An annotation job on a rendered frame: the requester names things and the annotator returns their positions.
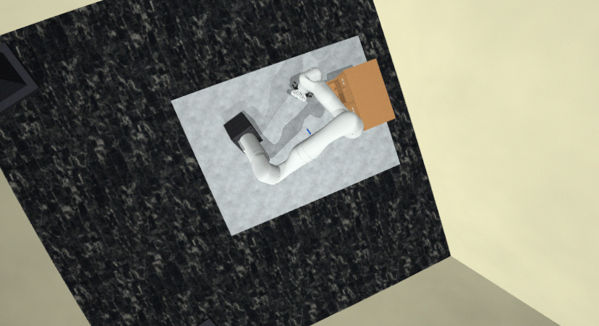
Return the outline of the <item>brown wooden chest of drawers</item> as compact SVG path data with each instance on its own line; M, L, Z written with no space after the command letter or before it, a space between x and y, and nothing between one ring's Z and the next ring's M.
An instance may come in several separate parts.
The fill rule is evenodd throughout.
M355 102L364 131L396 118L376 59L345 69L343 73L354 98L345 106Z

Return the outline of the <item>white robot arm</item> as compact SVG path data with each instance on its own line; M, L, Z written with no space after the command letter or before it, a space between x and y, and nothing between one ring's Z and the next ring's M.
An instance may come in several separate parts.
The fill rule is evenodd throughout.
M362 119L355 112L346 108L322 78L322 71L317 67L301 73L298 90L293 90L291 94L305 102L307 100L305 94L312 92L335 118L322 129L295 145L283 163L277 166L269 163L270 158L267 152L252 133L244 134L238 141L249 158L259 181L277 184L298 168L316 159L334 140L342 136L354 139L363 133Z

